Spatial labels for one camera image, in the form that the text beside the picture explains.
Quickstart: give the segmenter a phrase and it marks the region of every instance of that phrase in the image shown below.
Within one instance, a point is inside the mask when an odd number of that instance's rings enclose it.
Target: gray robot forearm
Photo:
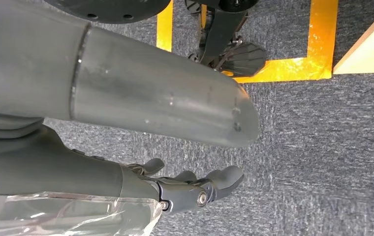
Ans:
[[[258,116],[233,79],[16,0],[0,0],[0,114],[246,146]]]

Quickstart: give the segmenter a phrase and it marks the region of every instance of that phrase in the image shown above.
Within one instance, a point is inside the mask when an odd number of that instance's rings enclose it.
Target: yellow tape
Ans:
[[[172,43],[172,10],[171,2],[157,20],[156,45],[167,51],[171,51]],[[330,79],[337,15],[338,0],[312,0],[307,57],[267,61],[255,76],[236,78],[236,81],[253,83]]]
[[[171,52],[173,43],[173,0],[156,17],[156,46]]]

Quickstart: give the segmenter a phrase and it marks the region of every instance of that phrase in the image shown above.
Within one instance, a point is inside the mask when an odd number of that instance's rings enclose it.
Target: metal screw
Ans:
[[[197,198],[197,204],[199,205],[199,207],[202,207],[204,206],[205,204],[207,203],[207,194],[205,191],[201,191],[199,193],[199,196]]]
[[[168,210],[168,207],[170,206],[170,204],[165,201],[159,202],[159,205],[161,206],[162,210]]]

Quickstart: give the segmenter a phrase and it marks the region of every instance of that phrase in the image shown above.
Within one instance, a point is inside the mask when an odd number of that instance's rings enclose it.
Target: clear plastic sheet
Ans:
[[[162,213],[153,199],[44,192],[9,196],[0,236],[148,236]]]

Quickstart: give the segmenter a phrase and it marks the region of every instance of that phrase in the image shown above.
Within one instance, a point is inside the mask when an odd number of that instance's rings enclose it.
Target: black robotic foot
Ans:
[[[225,59],[219,71],[228,72],[230,77],[251,77],[265,66],[267,54],[264,49],[253,43],[242,43],[239,46],[229,45],[220,56]]]

